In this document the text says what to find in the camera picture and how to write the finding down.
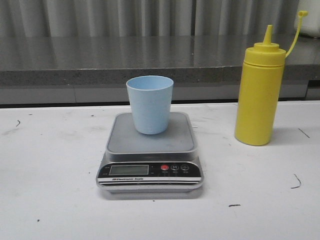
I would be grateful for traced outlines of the light blue plastic cup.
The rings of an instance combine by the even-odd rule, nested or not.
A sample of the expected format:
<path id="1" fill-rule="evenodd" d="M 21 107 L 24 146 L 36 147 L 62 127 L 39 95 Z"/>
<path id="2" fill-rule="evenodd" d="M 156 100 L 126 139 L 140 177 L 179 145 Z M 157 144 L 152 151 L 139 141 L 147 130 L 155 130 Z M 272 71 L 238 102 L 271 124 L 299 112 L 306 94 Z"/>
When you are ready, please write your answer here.
<path id="1" fill-rule="evenodd" d="M 174 81 L 165 76 L 146 75 L 126 82 L 135 129 L 156 135 L 168 128 Z"/>

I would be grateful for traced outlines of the yellow squeeze bottle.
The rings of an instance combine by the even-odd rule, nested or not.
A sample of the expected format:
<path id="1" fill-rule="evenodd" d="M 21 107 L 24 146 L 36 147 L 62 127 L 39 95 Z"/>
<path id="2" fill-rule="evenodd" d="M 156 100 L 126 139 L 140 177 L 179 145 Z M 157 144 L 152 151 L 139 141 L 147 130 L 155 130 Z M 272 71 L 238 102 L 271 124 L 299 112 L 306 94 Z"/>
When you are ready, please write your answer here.
<path id="1" fill-rule="evenodd" d="M 245 51 L 240 80 L 234 137 L 247 145 L 263 146 L 270 142 L 285 69 L 299 37 L 303 18 L 308 11 L 297 13 L 298 25 L 289 50 L 272 42 L 273 26 L 267 26 L 262 42 Z"/>

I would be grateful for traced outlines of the silver electronic kitchen scale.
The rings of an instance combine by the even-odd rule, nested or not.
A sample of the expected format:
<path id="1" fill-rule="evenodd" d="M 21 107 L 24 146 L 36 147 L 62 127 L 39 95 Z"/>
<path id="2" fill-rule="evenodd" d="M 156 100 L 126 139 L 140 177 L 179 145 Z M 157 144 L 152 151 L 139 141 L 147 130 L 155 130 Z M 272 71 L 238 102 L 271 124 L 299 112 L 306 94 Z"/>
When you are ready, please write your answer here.
<path id="1" fill-rule="evenodd" d="M 189 116 L 170 113 L 164 132 L 135 129 L 132 114 L 115 117 L 96 184 L 109 199 L 197 198 L 204 175 Z"/>

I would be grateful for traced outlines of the grey stone counter ledge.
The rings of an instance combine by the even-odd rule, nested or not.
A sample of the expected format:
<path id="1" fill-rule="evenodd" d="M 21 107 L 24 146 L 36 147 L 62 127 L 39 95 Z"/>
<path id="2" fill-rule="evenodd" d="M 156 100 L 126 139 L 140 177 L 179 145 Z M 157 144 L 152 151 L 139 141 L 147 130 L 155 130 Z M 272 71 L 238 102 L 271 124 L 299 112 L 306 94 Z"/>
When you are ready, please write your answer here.
<path id="1" fill-rule="evenodd" d="M 0 103 L 116 105 L 137 76 L 173 79 L 175 103 L 233 102 L 259 35 L 3 37 Z"/>

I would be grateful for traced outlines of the white container in background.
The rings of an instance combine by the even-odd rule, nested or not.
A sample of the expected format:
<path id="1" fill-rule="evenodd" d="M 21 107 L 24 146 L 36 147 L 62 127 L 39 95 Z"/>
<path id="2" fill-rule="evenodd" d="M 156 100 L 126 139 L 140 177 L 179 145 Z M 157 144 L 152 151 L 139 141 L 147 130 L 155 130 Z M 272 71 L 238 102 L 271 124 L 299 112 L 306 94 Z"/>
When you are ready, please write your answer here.
<path id="1" fill-rule="evenodd" d="M 299 0 L 297 5 L 294 28 L 297 29 L 299 11 L 308 11 L 308 15 L 303 17 L 300 34 L 320 38 L 320 0 Z"/>

